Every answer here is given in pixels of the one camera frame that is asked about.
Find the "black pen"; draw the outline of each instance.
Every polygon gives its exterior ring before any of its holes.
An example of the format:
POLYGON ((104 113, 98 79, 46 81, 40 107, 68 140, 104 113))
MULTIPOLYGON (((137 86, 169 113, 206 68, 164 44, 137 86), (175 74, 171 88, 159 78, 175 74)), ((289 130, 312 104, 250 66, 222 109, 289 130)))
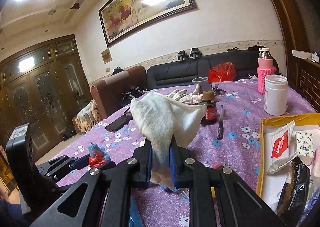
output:
POLYGON ((221 112, 220 112, 220 120, 219 120, 219 128, 218 128, 218 140, 222 140, 223 138, 223 105, 221 105, 221 112))

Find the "red bottle label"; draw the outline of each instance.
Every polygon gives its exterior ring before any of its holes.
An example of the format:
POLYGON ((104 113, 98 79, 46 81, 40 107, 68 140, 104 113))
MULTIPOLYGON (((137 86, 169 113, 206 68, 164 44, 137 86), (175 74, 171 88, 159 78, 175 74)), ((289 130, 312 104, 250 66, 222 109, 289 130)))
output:
POLYGON ((276 139, 273 145, 271 158, 279 158, 283 152, 288 148, 288 130, 282 135, 282 137, 276 139))
POLYGON ((207 112, 205 114, 205 120, 213 120, 217 117, 217 107, 207 108, 207 112))

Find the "pink thermos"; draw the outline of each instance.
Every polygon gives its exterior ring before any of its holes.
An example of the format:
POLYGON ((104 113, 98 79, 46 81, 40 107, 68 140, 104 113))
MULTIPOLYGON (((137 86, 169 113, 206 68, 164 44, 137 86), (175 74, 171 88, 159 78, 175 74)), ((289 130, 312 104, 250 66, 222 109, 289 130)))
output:
POLYGON ((264 82, 267 75, 274 74, 276 68, 273 66, 273 59, 269 48, 259 48, 258 57, 258 91, 264 95, 264 82))

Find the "black leather sofa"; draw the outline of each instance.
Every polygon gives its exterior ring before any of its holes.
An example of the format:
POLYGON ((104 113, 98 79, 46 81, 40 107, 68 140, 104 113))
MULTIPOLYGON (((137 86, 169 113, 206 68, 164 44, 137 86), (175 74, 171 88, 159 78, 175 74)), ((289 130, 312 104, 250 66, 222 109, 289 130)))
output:
MULTIPOLYGON (((257 76, 259 51, 232 50, 207 56, 188 59, 184 62, 175 61, 166 64, 154 65, 147 71, 148 90, 178 85, 190 85, 196 77, 208 77, 209 70, 222 63, 231 62, 235 65, 239 79, 247 79, 248 74, 257 76)), ((278 63, 273 59, 276 74, 279 74, 278 63)))

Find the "brown bottle cap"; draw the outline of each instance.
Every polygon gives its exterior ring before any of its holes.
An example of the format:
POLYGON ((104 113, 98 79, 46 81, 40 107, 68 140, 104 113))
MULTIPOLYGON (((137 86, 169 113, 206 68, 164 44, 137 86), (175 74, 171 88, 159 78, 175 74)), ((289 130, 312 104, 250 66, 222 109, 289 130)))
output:
POLYGON ((202 97, 204 100, 214 100, 214 91, 203 91, 202 97))

